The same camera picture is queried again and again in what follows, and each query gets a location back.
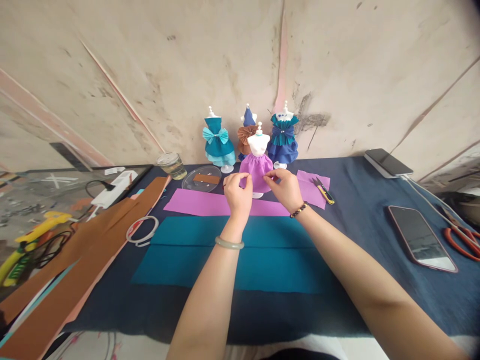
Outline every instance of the smartphone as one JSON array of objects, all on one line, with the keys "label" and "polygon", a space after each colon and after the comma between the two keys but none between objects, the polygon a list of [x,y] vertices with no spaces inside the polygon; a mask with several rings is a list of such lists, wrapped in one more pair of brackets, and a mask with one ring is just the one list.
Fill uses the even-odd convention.
[{"label": "smartphone", "polygon": [[414,173],[411,168],[404,165],[383,149],[367,150],[365,154],[393,177]]},{"label": "smartphone", "polygon": [[419,211],[399,206],[388,210],[414,263],[449,273],[459,271]]}]

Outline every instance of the concrete wall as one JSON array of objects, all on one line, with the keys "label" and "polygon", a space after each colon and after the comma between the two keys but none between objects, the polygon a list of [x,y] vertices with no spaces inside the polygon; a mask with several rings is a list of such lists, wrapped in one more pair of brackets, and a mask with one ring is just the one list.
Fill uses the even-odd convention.
[{"label": "concrete wall", "polygon": [[479,34],[470,0],[0,1],[0,166],[205,163],[208,106],[236,143],[287,100],[300,158],[382,147],[419,180],[480,140]]}]

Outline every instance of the scissors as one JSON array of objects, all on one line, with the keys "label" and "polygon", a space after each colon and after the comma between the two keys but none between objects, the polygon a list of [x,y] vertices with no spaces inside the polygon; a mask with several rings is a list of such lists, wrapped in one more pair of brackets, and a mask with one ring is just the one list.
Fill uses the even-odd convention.
[{"label": "scissors", "polygon": [[[457,250],[460,254],[463,256],[473,260],[480,262],[480,243],[477,239],[480,239],[480,233],[478,232],[471,232],[469,229],[466,227],[463,227],[460,225],[458,220],[450,214],[450,212],[442,207],[443,212],[445,213],[446,217],[452,222],[454,225],[453,227],[447,227],[443,231],[443,235],[445,236],[446,240],[450,243],[450,245]],[[472,255],[469,252],[466,252],[460,245],[458,245],[455,240],[452,238],[452,230],[453,232],[461,239],[465,244],[468,245],[468,247],[472,250],[474,255]],[[465,238],[465,235],[463,235],[460,230],[468,236],[469,240]]]},{"label": "scissors", "polygon": [[334,197],[329,193],[329,191],[325,188],[325,186],[322,184],[322,181],[318,177],[316,179],[313,179],[313,183],[318,188],[318,190],[320,190],[327,203],[329,203],[330,205],[335,204]]}]

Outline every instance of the yellow glue gun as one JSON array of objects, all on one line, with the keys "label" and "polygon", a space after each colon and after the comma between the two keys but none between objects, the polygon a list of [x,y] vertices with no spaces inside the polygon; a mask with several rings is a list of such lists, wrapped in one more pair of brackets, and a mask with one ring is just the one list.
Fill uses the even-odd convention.
[{"label": "yellow glue gun", "polygon": [[29,233],[17,237],[15,241],[20,243],[18,249],[11,254],[5,262],[0,266],[0,284],[3,286],[13,286],[17,283],[20,275],[22,274],[21,271],[12,271],[11,269],[14,267],[16,263],[25,255],[25,253],[31,252],[35,250],[37,247],[37,240],[40,236],[45,234],[48,230],[54,228],[58,224],[63,224],[68,221],[73,221],[72,215],[59,212],[59,211],[47,211],[43,217],[46,218],[44,222],[37,225],[32,231]]}]

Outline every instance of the navy blue tablecloth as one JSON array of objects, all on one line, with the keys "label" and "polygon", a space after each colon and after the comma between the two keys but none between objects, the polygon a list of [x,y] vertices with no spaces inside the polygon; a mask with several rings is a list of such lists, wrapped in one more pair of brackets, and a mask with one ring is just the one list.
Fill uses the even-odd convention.
[{"label": "navy blue tablecloth", "polygon": [[[187,170],[197,167],[190,165]],[[312,208],[372,255],[448,335],[478,335],[475,315],[480,304],[479,263],[448,245],[442,235],[446,222],[406,181],[383,178],[363,157],[297,160],[288,169],[294,174],[304,170],[330,177],[330,192],[336,204],[327,205],[325,210]],[[157,176],[165,173],[154,167],[130,194],[145,188]],[[168,216],[183,216],[163,210],[179,187],[181,181],[172,181],[167,197],[153,209],[151,215],[160,222]],[[222,187],[219,185],[213,193],[222,194]],[[277,201],[271,192],[262,200]],[[411,262],[387,213],[389,205],[419,210],[459,272],[432,270]],[[147,234],[150,227],[148,222],[142,225],[138,237]],[[64,331],[119,331],[169,343],[190,289],[130,283],[147,248],[128,243],[95,286],[77,319],[68,323]],[[338,281],[329,295],[234,291],[229,344],[268,344],[312,333],[370,335]]]}]

